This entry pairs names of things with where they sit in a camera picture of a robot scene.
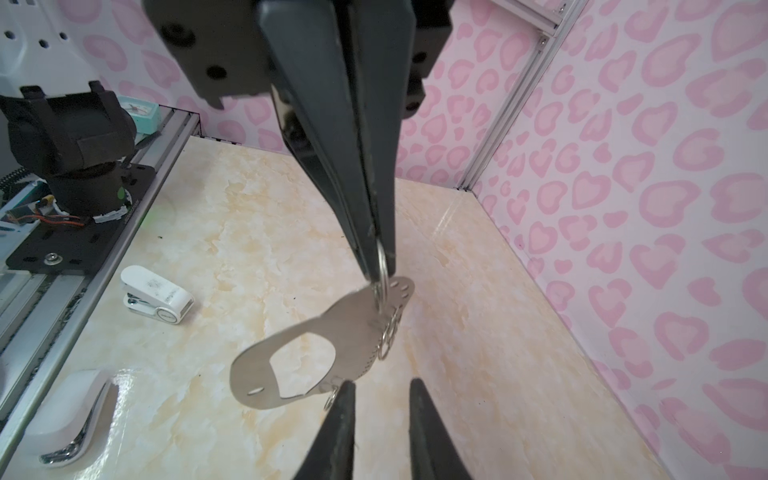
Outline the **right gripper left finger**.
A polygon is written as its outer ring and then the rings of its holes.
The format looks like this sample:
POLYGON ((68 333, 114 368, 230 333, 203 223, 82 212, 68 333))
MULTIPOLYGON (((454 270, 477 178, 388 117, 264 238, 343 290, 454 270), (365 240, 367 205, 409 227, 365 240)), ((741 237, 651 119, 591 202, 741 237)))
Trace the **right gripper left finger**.
POLYGON ((345 381, 337 391, 295 480, 353 478, 356 426, 356 386, 345 381))

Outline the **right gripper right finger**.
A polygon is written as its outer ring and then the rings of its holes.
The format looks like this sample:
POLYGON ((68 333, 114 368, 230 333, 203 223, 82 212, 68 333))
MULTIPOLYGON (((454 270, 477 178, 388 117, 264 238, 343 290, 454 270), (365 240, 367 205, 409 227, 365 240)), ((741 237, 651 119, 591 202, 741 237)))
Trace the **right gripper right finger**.
POLYGON ((409 388, 409 443, 413 479, 466 479, 471 475, 447 431, 425 383, 409 388))

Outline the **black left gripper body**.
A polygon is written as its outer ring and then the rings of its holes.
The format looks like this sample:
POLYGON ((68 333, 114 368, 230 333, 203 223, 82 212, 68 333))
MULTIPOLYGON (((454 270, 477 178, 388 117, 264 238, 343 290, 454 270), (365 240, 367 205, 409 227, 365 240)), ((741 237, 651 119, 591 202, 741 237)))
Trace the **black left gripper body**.
POLYGON ((196 94, 228 97, 284 86, 285 71, 340 68, 360 119, 402 120, 452 32, 450 1, 145 1, 143 10, 196 94))

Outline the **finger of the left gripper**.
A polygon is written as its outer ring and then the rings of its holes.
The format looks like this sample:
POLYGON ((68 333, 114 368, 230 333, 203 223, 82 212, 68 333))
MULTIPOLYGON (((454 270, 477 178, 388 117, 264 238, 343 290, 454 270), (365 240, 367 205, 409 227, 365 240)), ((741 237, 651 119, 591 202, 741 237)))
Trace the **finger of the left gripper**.
POLYGON ((343 44, 330 1, 263 1, 256 21, 294 116, 292 152, 332 206, 364 276, 382 277, 343 44))
POLYGON ((346 6, 348 47, 370 216, 363 221, 360 265, 368 279, 396 271, 395 163, 416 18, 409 1, 352 1, 346 6))

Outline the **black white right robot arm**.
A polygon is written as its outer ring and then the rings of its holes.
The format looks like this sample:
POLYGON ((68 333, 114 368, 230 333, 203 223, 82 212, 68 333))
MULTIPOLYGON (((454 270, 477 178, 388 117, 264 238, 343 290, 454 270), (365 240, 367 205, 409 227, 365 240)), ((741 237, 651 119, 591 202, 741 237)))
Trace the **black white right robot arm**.
MULTIPOLYGON (((334 212, 368 286, 321 316, 242 352, 230 385, 247 406, 282 404, 271 356, 314 333, 335 360, 316 385, 327 416, 298 471, 349 479, 355 381, 387 356, 411 292, 396 275, 395 157, 402 121, 424 98, 452 30, 448 1, 147 1, 150 23, 196 93, 270 94, 288 150, 334 212)), ((129 119, 82 67, 32 47, 4 50, 1 109, 19 162, 54 184, 76 215, 107 210, 110 176, 128 154, 129 119)))

